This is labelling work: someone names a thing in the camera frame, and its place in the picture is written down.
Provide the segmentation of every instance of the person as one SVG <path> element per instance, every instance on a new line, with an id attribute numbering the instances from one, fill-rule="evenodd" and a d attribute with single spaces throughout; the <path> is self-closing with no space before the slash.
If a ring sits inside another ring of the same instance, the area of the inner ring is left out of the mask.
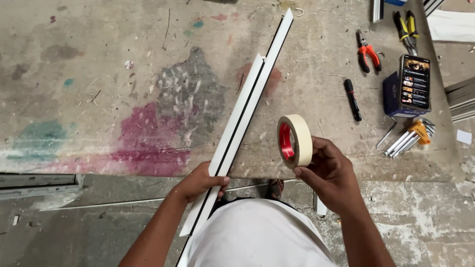
<path id="1" fill-rule="evenodd" d="M 395 267 L 368 212 L 353 165 L 327 139 L 312 137 L 312 163 L 293 169 L 341 218 L 350 267 Z M 223 196 L 228 177 L 210 177 L 201 163 L 163 200 L 119 266 L 163 266 L 188 203 L 221 186 L 216 209 L 190 238 L 189 267 L 336 266 L 321 235 L 305 215 L 279 200 L 283 181 L 271 180 L 265 199 Z"/>

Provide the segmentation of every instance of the pliers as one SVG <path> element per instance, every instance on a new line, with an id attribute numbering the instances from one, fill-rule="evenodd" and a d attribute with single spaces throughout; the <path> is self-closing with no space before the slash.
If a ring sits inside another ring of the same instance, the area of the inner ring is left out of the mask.
<path id="1" fill-rule="evenodd" d="M 373 47 L 368 45 L 360 29 L 356 31 L 356 36 L 358 39 L 358 47 L 359 47 L 358 62 L 360 63 L 361 69 L 363 69 L 363 71 L 366 73 L 370 72 L 370 67 L 368 66 L 368 63 L 366 63 L 366 54 L 369 54 L 371 59 L 373 60 L 374 68 L 377 71 L 381 71 L 382 66 L 381 66 L 380 58 L 378 54 L 374 52 Z"/>
<path id="2" fill-rule="evenodd" d="M 406 19 L 408 20 L 407 25 L 402 20 L 399 11 L 394 14 L 394 23 L 399 31 L 399 39 L 404 42 L 404 46 L 409 54 L 417 56 L 416 39 L 419 38 L 419 34 L 416 30 L 416 17 L 409 10 L 406 14 Z"/>

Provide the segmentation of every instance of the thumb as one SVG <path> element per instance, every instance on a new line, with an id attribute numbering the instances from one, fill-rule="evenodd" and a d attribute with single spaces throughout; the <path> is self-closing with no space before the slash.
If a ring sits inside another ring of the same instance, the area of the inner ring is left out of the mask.
<path id="1" fill-rule="evenodd" d="M 223 186 L 229 184 L 230 178 L 227 176 L 210 176 L 206 179 L 206 187 Z"/>
<path id="2" fill-rule="evenodd" d="M 327 186 L 327 181 L 305 167 L 296 167 L 294 174 L 308 184 L 317 194 L 321 194 Z"/>

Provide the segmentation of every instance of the red-handled pliers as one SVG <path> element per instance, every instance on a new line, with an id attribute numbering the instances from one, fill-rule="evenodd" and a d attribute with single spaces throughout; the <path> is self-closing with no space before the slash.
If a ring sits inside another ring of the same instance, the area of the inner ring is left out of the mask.
<path id="1" fill-rule="evenodd" d="M 360 29 L 356 31 L 356 36 L 358 38 L 358 46 L 360 47 L 360 49 L 358 49 L 358 62 L 363 71 L 366 73 L 370 72 L 370 67 L 368 66 L 368 63 L 366 63 L 366 54 L 369 54 L 373 60 L 374 68 L 377 71 L 381 71 L 382 67 L 380 58 L 378 57 L 378 54 L 374 52 L 373 47 L 368 45 Z"/>

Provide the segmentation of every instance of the hand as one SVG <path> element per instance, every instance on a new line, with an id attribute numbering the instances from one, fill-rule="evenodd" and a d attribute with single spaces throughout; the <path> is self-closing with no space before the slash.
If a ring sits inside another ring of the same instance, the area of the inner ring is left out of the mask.
<path id="1" fill-rule="evenodd" d="M 202 162 L 198 167 L 188 174 L 179 184 L 177 184 L 172 192 L 176 192 L 185 197 L 188 203 L 192 203 L 201 194 L 211 187 L 221 186 L 218 192 L 218 200 L 224 195 L 229 184 L 229 177 L 210 176 L 208 172 L 210 162 Z"/>
<path id="2" fill-rule="evenodd" d="M 367 210 L 358 187 L 353 164 L 330 140 L 312 136 L 312 163 L 294 168 L 331 211 L 344 217 Z"/>

